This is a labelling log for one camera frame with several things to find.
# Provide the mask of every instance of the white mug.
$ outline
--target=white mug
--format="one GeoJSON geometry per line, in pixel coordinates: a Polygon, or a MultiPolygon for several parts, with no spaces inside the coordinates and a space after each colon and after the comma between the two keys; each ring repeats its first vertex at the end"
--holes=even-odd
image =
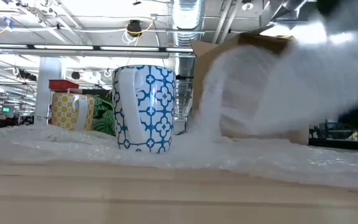
{"type": "Polygon", "coordinates": [[[175,115],[175,73],[154,65],[134,65],[117,68],[113,74],[119,148],[167,152],[175,115]]]}

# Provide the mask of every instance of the mug handle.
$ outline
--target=mug handle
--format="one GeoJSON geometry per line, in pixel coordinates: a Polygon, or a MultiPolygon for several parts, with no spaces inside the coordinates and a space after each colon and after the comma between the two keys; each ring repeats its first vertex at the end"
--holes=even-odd
{"type": "Polygon", "coordinates": [[[86,116],[88,115],[88,99],[80,96],[76,101],[78,102],[78,114],[74,130],[82,131],[84,130],[86,116]]]}
{"type": "Polygon", "coordinates": [[[145,142],[145,132],[137,107],[136,87],[143,85],[143,78],[136,68],[124,68],[118,73],[118,87],[124,121],[131,143],[145,142]]]}

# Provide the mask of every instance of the ceiling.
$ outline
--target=ceiling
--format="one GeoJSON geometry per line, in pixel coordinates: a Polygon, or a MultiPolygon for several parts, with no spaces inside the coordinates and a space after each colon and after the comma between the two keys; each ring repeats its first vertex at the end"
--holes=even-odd
{"type": "MultiPolygon", "coordinates": [[[[166,0],[138,0],[141,4],[133,5],[136,0],[0,0],[0,31],[7,26],[6,18],[12,21],[12,29],[0,34],[0,43],[6,44],[57,44],[57,45],[135,45],[125,43],[125,26],[131,19],[141,21],[143,29],[150,26],[150,32],[144,32],[137,40],[137,46],[173,46],[171,18],[172,3],[166,0]],[[32,12],[21,10],[28,6],[32,12]]],[[[221,16],[223,0],[205,0],[201,40],[211,42],[221,16]]],[[[253,0],[250,10],[239,9],[231,25],[231,33],[227,39],[239,32],[260,28],[260,15],[266,5],[281,4],[280,0],[253,0]]],[[[72,71],[91,70],[101,73],[100,80],[91,83],[110,84],[111,77],[106,78],[104,72],[124,65],[152,64],[174,69],[174,55],[164,58],[137,57],[62,57],[67,68],[67,79],[72,71]]],[[[3,55],[0,54],[0,82],[23,82],[14,75],[14,67],[27,70],[38,75],[40,57],[36,55],[3,55]]],[[[78,80],[85,83],[89,80],[78,80]]],[[[26,85],[0,85],[0,88],[28,92],[26,85]]],[[[36,92],[36,85],[31,91],[36,92]]]]}

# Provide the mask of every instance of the cardboard box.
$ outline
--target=cardboard box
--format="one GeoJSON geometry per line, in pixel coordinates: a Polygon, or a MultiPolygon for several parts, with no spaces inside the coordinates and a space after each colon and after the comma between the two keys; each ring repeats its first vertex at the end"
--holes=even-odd
{"type": "MultiPolygon", "coordinates": [[[[203,80],[209,72],[210,65],[223,52],[236,48],[239,45],[253,45],[263,47],[275,54],[280,54],[287,47],[291,40],[263,36],[259,34],[239,34],[234,38],[223,42],[220,45],[210,44],[200,41],[192,41],[191,46],[196,55],[194,80],[193,80],[193,112],[197,113],[200,105],[201,95],[203,94],[203,80]]],[[[282,138],[289,139],[291,142],[298,144],[308,144],[309,127],[299,131],[290,131],[288,133],[268,135],[268,136],[245,136],[243,133],[235,133],[229,129],[222,129],[222,134],[229,138],[282,138]]]]}

